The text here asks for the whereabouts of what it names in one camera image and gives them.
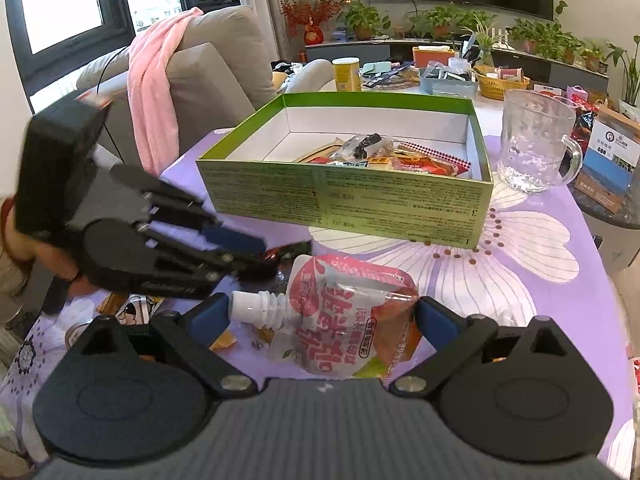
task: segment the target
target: human hand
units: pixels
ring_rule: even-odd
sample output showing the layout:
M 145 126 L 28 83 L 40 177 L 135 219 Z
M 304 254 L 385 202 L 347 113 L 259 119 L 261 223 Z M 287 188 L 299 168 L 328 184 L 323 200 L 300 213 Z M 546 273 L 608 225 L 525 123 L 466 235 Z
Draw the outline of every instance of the human hand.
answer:
M 85 296 L 98 290 L 86 276 L 79 275 L 78 265 L 66 251 L 18 232 L 15 228 L 15 207 L 11 208 L 6 220 L 4 243 L 11 256 L 18 262 L 38 260 L 56 276 L 71 282 L 69 298 Z

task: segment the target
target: pink box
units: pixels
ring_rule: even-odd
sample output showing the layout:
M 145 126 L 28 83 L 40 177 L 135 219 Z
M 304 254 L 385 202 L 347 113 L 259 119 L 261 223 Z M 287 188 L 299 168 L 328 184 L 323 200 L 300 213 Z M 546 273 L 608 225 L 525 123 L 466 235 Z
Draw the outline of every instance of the pink box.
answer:
M 585 101 L 589 98 L 589 93 L 581 86 L 568 86 L 566 88 L 566 98 L 572 100 L 572 96 L 577 95 Z

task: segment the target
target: gray couch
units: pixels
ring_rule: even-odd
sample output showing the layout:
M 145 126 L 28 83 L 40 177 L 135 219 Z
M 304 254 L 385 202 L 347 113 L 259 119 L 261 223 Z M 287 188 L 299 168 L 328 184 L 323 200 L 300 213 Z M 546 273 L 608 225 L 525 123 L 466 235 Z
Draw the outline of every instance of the gray couch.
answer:
M 129 49 L 95 59 L 78 79 L 78 89 L 98 85 L 113 106 L 99 143 L 127 164 L 140 165 L 127 98 Z M 228 7 L 195 18 L 166 69 L 178 119 L 180 154 L 218 128 L 231 128 L 276 96 L 271 60 L 249 7 Z M 318 60 L 305 66 L 288 92 L 319 91 L 334 78 L 332 66 Z

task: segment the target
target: open box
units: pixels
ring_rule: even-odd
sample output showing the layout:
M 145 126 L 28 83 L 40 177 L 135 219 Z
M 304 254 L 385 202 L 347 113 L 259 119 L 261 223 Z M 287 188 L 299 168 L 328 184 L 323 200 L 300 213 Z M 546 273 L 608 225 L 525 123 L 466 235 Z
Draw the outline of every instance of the open box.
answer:
M 336 137 L 414 142 L 471 162 L 463 176 L 297 164 Z M 219 213 L 473 248 L 493 181 L 471 101 L 382 92 L 284 94 L 197 161 Z

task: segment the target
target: juice pouch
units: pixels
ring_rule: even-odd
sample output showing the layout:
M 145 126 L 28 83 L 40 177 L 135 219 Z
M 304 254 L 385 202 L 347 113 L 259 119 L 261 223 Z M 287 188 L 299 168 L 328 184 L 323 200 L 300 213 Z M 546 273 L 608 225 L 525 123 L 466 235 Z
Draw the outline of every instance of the juice pouch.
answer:
M 233 292 L 230 318 L 274 329 L 271 359 L 318 375 L 386 379 L 420 341 L 417 300 L 402 270 L 338 254 L 302 255 L 286 295 Z

